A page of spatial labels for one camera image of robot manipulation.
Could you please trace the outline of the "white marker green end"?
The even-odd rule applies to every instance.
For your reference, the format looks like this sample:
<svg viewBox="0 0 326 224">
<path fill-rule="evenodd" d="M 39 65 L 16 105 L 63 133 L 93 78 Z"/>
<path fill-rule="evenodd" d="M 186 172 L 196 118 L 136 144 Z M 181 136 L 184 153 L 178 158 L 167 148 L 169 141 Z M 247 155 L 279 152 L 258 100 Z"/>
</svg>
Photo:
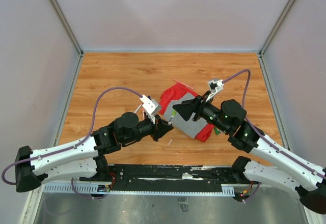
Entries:
<svg viewBox="0 0 326 224">
<path fill-rule="evenodd" d="M 168 124 L 169 124 L 169 125 L 172 124 L 173 119 L 174 119 L 174 116 L 172 115 L 172 116 L 170 117 L 169 121 L 168 121 Z"/>
</svg>

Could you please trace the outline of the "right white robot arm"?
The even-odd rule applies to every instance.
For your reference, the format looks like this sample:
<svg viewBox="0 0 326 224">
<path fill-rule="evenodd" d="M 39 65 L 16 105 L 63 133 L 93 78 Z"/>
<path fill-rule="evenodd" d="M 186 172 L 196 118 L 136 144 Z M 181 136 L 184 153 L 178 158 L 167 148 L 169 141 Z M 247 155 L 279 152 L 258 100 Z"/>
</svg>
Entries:
<svg viewBox="0 0 326 224">
<path fill-rule="evenodd" d="M 217 108 L 205 96 L 178 102 L 173 109 L 185 120 L 204 119 L 228 135 L 233 147 L 273 164 L 262 166 L 245 157 L 233 164 L 231 178 L 236 183 L 246 179 L 288 192 L 306 208 L 325 214 L 325 168 L 290 152 L 272 140 L 246 118 L 246 110 L 234 99 Z"/>
</svg>

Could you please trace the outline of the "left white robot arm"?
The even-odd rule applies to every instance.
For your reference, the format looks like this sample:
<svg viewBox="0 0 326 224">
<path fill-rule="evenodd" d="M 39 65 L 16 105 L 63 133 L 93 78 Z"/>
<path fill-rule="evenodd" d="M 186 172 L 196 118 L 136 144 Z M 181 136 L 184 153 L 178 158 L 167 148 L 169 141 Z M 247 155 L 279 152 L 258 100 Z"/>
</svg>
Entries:
<svg viewBox="0 0 326 224">
<path fill-rule="evenodd" d="M 126 112 L 90 136 L 61 146 L 41 150 L 23 146 L 15 158 L 16 191 L 28 192 L 62 178 L 103 181 L 110 174 L 106 154 L 117 152 L 147 136 L 156 142 L 171 130 L 173 126 L 158 115 L 140 121 L 135 113 Z"/>
</svg>

